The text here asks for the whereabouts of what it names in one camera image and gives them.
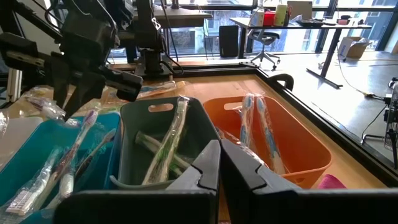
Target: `desk leg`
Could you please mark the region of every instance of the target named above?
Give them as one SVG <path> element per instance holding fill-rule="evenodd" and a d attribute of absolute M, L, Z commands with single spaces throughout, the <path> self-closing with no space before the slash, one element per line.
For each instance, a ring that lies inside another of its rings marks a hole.
<path fill-rule="evenodd" d="M 246 43 L 246 28 L 241 27 L 241 41 L 239 43 L 238 59 L 244 58 L 244 43 Z"/>
<path fill-rule="evenodd" d="M 333 58 L 333 55 L 335 54 L 335 50 L 337 48 L 337 43 L 339 42 L 340 35 L 341 35 L 341 29 L 336 29 L 335 34 L 333 35 L 333 39 L 331 40 L 328 55 L 326 56 L 325 64 L 323 65 L 321 74 L 319 75 L 317 72 L 313 71 L 312 69 L 307 68 L 307 72 L 311 73 L 312 75 L 316 76 L 319 79 L 322 79 L 327 84 L 331 85 L 332 87 L 334 87 L 336 89 L 343 87 L 343 85 L 336 84 L 336 83 L 326 79 L 326 74 L 328 73 L 328 69 L 329 69 L 331 60 Z"/>

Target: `bin handle cutout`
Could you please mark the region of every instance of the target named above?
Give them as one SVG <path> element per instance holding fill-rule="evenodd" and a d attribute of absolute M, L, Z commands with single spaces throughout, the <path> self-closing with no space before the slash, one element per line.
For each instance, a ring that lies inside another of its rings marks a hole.
<path fill-rule="evenodd" d="M 242 106 L 242 102 L 236 102 L 236 103 L 226 103 L 224 105 L 224 110 L 236 110 L 237 107 Z"/>
<path fill-rule="evenodd" d="M 148 106 L 148 111 L 151 113 L 157 113 L 157 112 L 164 112 L 164 111 L 170 111 L 174 108 L 174 105 L 171 103 L 163 103 L 159 105 L 150 105 Z"/>

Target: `yellow bottle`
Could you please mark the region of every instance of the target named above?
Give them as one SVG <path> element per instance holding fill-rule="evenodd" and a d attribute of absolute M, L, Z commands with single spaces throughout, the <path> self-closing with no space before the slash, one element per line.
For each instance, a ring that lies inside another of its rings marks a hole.
<path fill-rule="evenodd" d="M 284 26 L 286 11 L 287 11 L 286 4 L 279 4 L 276 7 L 274 26 Z"/>

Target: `wooden table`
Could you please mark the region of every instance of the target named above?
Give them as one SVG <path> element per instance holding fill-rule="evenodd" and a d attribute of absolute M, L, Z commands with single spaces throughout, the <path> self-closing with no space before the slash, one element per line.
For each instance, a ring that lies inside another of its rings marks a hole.
<path fill-rule="evenodd" d="M 303 114 L 298 112 L 292 105 L 279 96 L 271 87 L 262 82 L 255 75 L 239 75 L 239 76 L 222 76 L 222 77 L 200 77 L 200 78 L 184 78 L 175 81 L 187 81 L 190 84 L 184 88 L 165 93 L 163 95 L 153 96 L 153 98 L 165 98 L 171 96 L 185 95 L 199 99 L 202 103 L 222 97 L 243 96 L 245 93 L 265 93 L 265 95 L 277 100 L 282 106 L 296 117 L 308 130 L 310 130 L 321 142 L 331 151 L 333 156 L 332 165 L 327 168 L 324 174 L 331 174 L 337 177 L 349 189 L 372 189 L 385 188 L 386 186 L 367 171 L 358 161 L 353 159 L 346 151 L 331 140 L 325 133 L 320 131 L 313 123 L 311 123 Z M 110 98 L 114 89 L 108 88 L 104 91 L 103 98 L 93 103 L 101 103 L 104 106 L 121 105 L 120 100 Z M 51 97 L 52 91 L 44 94 Z M 19 100 L 9 108 L 9 115 L 12 118 L 20 117 L 23 111 L 31 110 L 30 105 L 23 100 Z M 85 109 L 78 112 L 79 115 L 85 113 Z M 228 209 L 225 201 L 220 197 L 219 220 L 228 221 Z"/>

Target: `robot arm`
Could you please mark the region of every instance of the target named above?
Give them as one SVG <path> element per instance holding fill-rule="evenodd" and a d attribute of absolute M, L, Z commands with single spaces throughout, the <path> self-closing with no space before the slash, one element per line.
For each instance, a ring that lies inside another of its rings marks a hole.
<path fill-rule="evenodd" d="M 63 53 L 44 55 L 35 42 L 4 33 L 0 35 L 0 51 L 7 66 L 18 70 L 43 70 L 45 82 L 54 87 L 53 99 L 67 113 L 65 119 L 91 99 L 101 98 L 105 85 L 117 88 L 120 98 L 134 101 L 142 78 L 105 66 L 110 50 L 119 45 L 118 29 L 112 17 L 98 0 L 63 2 L 68 16 L 58 32 L 23 3 L 0 0 L 0 5 L 7 4 L 10 10 L 53 37 Z M 64 106 L 69 84 L 76 85 L 76 90 Z"/>

